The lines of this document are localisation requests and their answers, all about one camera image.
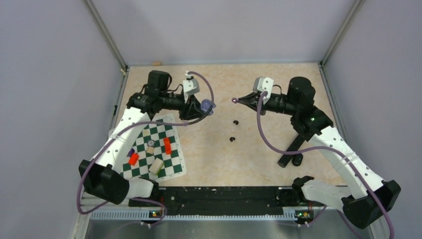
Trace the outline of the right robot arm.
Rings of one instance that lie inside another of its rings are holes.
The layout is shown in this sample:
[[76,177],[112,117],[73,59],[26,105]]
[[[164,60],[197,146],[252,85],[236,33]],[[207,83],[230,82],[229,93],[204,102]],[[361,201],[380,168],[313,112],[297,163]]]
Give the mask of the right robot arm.
[[345,142],[333,121],[315,105],[316,91],[310,80],[292,78],[286,94],[273,93],[273,86],[271,78],[258,77],[252,93],[232,101],[256,111],[258,117],[267,112],[290,116],[298,135],[291,146],[282,151],[280,166],[285,166],[288,156],[304,153],[301,146],[307,141],[310,149],[320,151],[346,184],[338,187],[311,176],[297,178],[292,185],[293,201],[298,205],[314,201],[335,208],[360,229],[385,217],[398,198],[400,186],[375,173]]

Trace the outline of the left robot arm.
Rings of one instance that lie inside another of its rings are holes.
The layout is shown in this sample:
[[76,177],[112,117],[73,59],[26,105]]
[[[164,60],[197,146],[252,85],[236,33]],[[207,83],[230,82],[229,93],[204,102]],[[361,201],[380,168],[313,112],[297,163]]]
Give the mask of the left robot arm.
[[172,76],[164,71],[152,70],[141,92],[134,93],[128,100],[120,122],[115,127],[104,146],[91,160],[82,160],[79,165],[81,181],[77,196],[77,205],[83,191],[113,204],[120,204],[125,199],[140,197],[148,206],[159,201],[157,183],[150,179],[125,179],[118,170],[132,149],[133,143],[143,129],[150,125],[159,125],[153,121],[161,110],[178,111],[182,122],[180,126],[196,124],[211,115],[215,108],[214,94],[211,99],[200,102],[195,94],[200,91],[197,72],[186,72],[181,93],[171,91]]

